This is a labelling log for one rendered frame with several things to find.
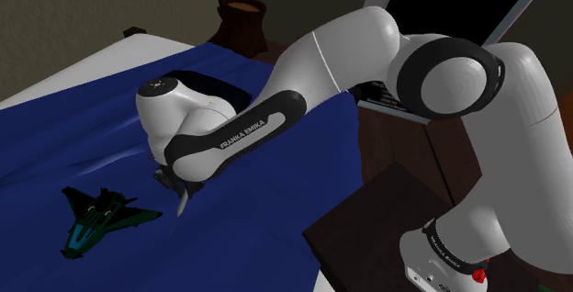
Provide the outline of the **pale grey pointed stick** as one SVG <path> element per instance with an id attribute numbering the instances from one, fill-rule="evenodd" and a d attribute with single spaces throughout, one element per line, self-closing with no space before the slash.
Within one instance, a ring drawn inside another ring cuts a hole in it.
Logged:
<path id="1" fill-rule="evenodd" d="M 188 199 L 189 199 L 188 192 L 187 192 L 187 190 L 184 188 L 183 191 L 182 191 L 182 195 L 180 196 L 180 201 L 179 201 L 179 204 L 178 204 L 178 207 L 177 207 L 177 210 L 176 210 L 176 216 L 177 216 L 177 217 L 180 217 L 180 216 L 183 214 Z"/>

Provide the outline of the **dark green toy jet plane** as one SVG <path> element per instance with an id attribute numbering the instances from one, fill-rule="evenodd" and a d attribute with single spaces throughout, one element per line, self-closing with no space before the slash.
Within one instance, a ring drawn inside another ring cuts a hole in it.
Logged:
<path id="1" fill-rule="evenodd" d="M 158 219 L 163 213 L 143 208 L 130 207 L 137 200 L 125 198 L 119 192 L 101 188 L 97 197 L 91 197 L 76 188 L 66 186 L 66 196 L 75 217 L 68 230 L 69 237 L 61 253 L 65 259 L 82 258 L 108 233 Z"/>

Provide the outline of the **bed with blue blanket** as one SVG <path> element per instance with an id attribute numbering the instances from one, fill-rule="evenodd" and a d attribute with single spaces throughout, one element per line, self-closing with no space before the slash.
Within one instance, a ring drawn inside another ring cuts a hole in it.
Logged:
<path id="1" fill-rule="evenodd" d="M 303 231 L 362 184 L 353 96 L 314 108 L 177 215 L 135 107 L 138 87 L 172 70 L 252 95 L 271 72 L 218 46 L 136 34 L 0 102 L 0 292 L 313 292 L 320 265 Z M 67 260 L 66 186 L 117 190 L 161 216 Z"/>

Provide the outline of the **brown vase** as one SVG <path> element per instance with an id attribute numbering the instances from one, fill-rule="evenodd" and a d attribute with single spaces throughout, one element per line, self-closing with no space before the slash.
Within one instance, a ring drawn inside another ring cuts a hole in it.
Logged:
<path id="1" fill-rule="evenodd" d="M 262 24 L 266 5 L 259 0 L 218 0 L 219 29 L 208 42 L 254 58 L 268 51 Z"/>

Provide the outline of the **dark brown wooden desk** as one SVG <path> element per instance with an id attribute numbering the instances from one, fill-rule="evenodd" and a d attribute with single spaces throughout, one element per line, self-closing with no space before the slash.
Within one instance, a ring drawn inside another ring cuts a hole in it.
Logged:
<path id="1" fill-rule="evenodd" d="M 398 163 L 451 206 L 482 176 L 461 119 L 425 123 L 414 116 L 366 102 L 357 107 L 365 183 Z"/>

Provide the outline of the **silver laptop with black screen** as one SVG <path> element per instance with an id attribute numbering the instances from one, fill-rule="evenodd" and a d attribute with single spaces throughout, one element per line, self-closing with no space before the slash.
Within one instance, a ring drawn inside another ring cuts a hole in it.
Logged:
<path id="1" fill-rule="evenodd" d="M 373 80 L 399 107 L 429 120 L 479 112 L 544 122 L 556 100 L 542 64 L 501 36 L 533 0 L 365 0 L 352 31 L 383 61 Z"/>

